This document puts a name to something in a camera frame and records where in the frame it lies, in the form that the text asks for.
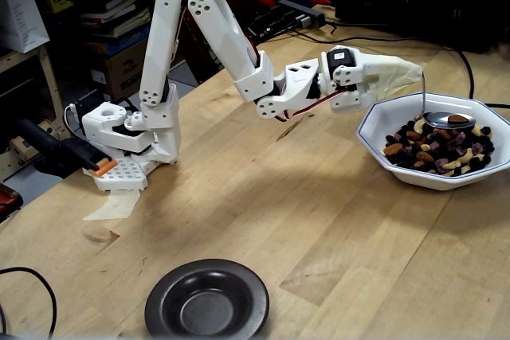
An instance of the cashew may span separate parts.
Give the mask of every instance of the cashew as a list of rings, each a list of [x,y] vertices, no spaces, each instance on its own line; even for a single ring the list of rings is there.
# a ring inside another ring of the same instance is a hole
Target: cashew
[[[473,158],[473,149],[468,147],[468,149],[465,151],[465,154],[462,157],[459,157],[457,161],[460,163],[468,163],[471,161],[471,158]]]
[[[480,136],[481,136],[481,131],[480,131],[480,130],[481,130],[481,128],[482,128],[482,126],[481,126],[480,124],[478,124],[478,123],[477,123],[477,124],[473,127],[473,129],[471,130],[471,133],[473,133],[474,135],[477,135],[478,137],[480,137]]]
[[[450,163],[447,163],[446,165],[443,165],[443,169],[445,170],[453,170],[456,167],[462,166],[462,164],[458,161],[452,161]]]
[[[425,119],[419,119],[416,123],[414,123],[414,131],[423,134],[423,125],[425,125]]]

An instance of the black plate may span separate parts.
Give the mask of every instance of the black plate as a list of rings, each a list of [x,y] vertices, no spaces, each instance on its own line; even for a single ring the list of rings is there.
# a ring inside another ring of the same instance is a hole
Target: black plate
[[[184,264],[163,277],[145,306],[154,337],[247,339],[264,326],[269,294],[242,264],[206,259]]]

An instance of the black cable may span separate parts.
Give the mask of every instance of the black cable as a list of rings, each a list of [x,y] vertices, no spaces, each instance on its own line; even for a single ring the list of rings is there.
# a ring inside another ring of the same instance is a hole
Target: black cable
[[[471,65],[469,64],[468,58],[460,49],[455,49],[455,52],[461,57],[462,61],[464,61],[465,67],[468,70],[469,75],[469,98],[472,99],[475,96],[475,79],[473,77],[473,70],[471,69]]]
[[[350,41],[350,40],[369,40],[369,41],[422,40],[422,41],[426,41],[425,39],[422,39],[420,37],[397,37],[396,39],[386,39],[385,37],[366,37],[366,36],[345,37],[344,39],[339,39],[339,40],[319,40],[319,39],[315,39],[313,36],[309,36],[306,33],[302,33],[296,29],[293,29],[292,31],[297,33],[298,35],[301,35],[302,37],[306,37],[307,39],[314,41],[315,43],[320,43],[320,44],[344,43],[345,41]]]
[[[488,107],[500,107],[501,109],[510,109],[510,105],[508,104],[492,104],[492,103],[485,103]]]
[[[326,24],[332,27],[394,27],[393,24],[380,24],[380,23],[354,23],[354,24],[344,24],[337,23],[336,21],[326,21]]]
[[[7,334],[6,314],[4,314],[3,308],[1,305],[0,305],[0,320],[2,320],[2,334]]]
[[[29,274],[32,274],[36,278],[38,278],[41,283],[44,284],[46,287],[46,290],[49,293],[49,297],[51,298],[51,305],[52,305],[52,312],[53,316],[51,319],[51,327],[49,328],[49,334],[48,339],[51,339],[53,336],[53,332],[55,331],[55,326],[57,325],[57,298],[55,297],[55,293],[53,292],[53,289],[49,285],[49,283],[46,281],[46,279],[37,271],[33,270],[32,268],[27,267],[11,267],[11,268],[4,268],[3,270],[0,270],[0,275],[8,274],[10,272],[28,272]],[[3,311],[1,313],[2,316],[2,328],[5,330],[3,334],[6,334],[6,317],[3,314]]]

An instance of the wood grain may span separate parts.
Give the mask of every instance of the wood grain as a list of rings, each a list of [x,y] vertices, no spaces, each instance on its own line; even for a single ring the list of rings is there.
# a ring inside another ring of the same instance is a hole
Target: wood grain
[[[330,30],[310,34],[385,35]],[[412,60],[431,90],[467,96],[454,52],[352,43]],[[261,48],[280,71],[331,45],[291,37]],[[467,56],[476,95],[505,102],[506,51]],[[158,280],[216,257],[265,281],[265,337],[508,337],[508,173],[454,192],[403,184],[358,143],[363,113],[333,116],[324,106],[291,123],[261,120],[220,72],[181,100],[179,161],[150,175],[128,219],[83,222],[107,194],[77,172],[0,225],[0,267],[48,279],[66,336],[147,336],[143,309]],[[49,298],[30,276],[3,276],[0,303],[10,333],[46,333]]]

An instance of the robotic arm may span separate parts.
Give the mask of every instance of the robotic arm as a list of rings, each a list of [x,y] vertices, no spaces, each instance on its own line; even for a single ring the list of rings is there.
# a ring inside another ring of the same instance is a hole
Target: robotic arm
[[[422,68],[397,57],[367,55],[337,45],[319,59],[289,64],[274,76],[264,51],[243,34],[226,0],[155,0],[139,91],[140,111],[102,103],[82,119],[92,145],[113,158],[130,153],[130,164],[148,171],[173,163],[179,152],[179,102],[167,82],[186,8],[233,78],[244,101],[254,101],[263,119],[286,120],[329,102],[333,113],[358,111],[420,80]]]

